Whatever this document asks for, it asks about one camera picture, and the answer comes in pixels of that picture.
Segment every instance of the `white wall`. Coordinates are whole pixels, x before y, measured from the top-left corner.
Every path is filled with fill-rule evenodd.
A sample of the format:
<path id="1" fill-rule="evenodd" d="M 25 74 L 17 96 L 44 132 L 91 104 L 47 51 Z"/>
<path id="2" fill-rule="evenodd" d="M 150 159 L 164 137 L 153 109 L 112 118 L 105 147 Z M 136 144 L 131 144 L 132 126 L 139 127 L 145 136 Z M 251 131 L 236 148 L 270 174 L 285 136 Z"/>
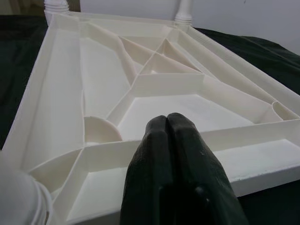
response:
<path id="1" fill-rule="evenodd" d="M 81 11 L 172 20 L 179 0 L 81 0 Z M 300 54 L 300 0 L 194 0 L 193 26 L 254 36 Z"/>

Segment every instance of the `white chair leg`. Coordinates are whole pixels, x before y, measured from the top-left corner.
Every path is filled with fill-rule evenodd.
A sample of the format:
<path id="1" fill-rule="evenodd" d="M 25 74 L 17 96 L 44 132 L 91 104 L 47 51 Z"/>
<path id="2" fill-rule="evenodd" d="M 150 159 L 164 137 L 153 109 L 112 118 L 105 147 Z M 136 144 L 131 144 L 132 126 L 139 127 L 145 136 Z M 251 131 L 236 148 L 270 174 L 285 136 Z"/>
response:
<path id="1" fill-rule="evenodd" d="M 45 0 L 45 16 L 48 25 L 53 13 L 68 13 L 69 5 L 66 0 Z"/>
<path id="2" fill-rule="evenodd" d="M 192 24 L 192 5 L 193 0 L 181 0 L 175 21 L 180 25 Z"/>

